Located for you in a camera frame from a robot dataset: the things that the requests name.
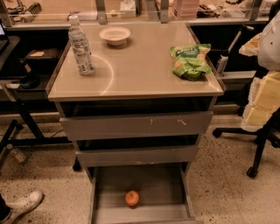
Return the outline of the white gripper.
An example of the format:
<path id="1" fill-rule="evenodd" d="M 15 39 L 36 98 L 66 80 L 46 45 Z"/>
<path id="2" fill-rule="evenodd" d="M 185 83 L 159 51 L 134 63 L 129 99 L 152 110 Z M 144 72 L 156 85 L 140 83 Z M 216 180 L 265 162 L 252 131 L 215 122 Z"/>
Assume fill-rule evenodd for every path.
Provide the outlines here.
<path id="1" fill-rule="evenodd" d="M 256 56 L 261 33 L 239 49 L 239 54 Z M 244 110 L 245 127 L 262 127 L 280 108 L 280 73 L 269 71 L 263 78 L 254 77 L 250 85 L 248 104 Z"/>

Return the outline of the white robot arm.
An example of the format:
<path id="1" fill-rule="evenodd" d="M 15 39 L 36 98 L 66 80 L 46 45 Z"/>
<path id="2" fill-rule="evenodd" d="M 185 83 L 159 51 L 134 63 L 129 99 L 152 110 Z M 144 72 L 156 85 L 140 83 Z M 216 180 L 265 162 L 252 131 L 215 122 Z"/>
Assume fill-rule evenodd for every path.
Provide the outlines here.
<path id="1" fill-rule="evenodd" d="M 270 8 L 269 22 L 262 32 L 243 45 L 239 53 L 256 56 L 258 65 L 268 70 L 262 78 L 255 74 L 242 114 L 241 128 L 254 132 L 280 108 L 280 11 L 277 3 Z"/>

